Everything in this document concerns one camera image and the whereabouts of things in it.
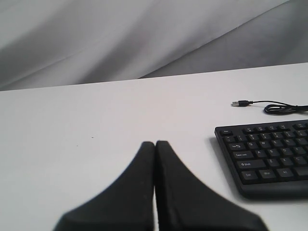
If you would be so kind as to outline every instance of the keyboard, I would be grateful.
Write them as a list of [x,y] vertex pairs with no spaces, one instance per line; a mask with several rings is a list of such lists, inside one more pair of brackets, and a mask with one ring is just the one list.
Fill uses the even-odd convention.
[[215,128],[239,193],[308,198],[308,120]]

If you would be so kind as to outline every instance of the black foam pad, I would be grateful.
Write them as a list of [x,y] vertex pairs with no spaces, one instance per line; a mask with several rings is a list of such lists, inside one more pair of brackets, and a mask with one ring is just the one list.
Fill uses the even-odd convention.
[[167,141],[156,144],[154,184],[160,231],[267,231],[256,214],[196,178]]
[[55,231],[152,231],[154,153],[153,143],[142,143],[121,176],[101,194],[64,214]]

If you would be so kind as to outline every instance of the white table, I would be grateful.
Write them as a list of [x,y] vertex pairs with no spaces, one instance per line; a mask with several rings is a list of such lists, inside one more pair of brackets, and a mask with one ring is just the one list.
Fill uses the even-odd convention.
[[0,92],[0,230],[48,231],[112,183],[142,141],[168,140],[207,186],[259,214],[271,231],[308,227],[308,200],[241,198],[217,126],[307,119],[265,104],[307,104],[308,64]]

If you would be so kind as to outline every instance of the white cloth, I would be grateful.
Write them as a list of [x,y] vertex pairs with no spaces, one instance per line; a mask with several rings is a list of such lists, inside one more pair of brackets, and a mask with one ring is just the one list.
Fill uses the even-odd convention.
[[0,0],[0,89],[142,77],[287,0]]

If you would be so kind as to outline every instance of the usb cable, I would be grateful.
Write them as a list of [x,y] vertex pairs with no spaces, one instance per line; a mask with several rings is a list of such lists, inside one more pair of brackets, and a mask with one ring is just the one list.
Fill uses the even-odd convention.
[[239,100],[233,102],[231,106],[233,107],[247,107],[253,103],[275,103],[269,104],[264,108],[264,112],[270,115],[288,115],[293,113],[303,113],[308,111],[308,105],[304,106],[294,106],[286,103],[281,103],[277,101],[248,101],[248,100]]

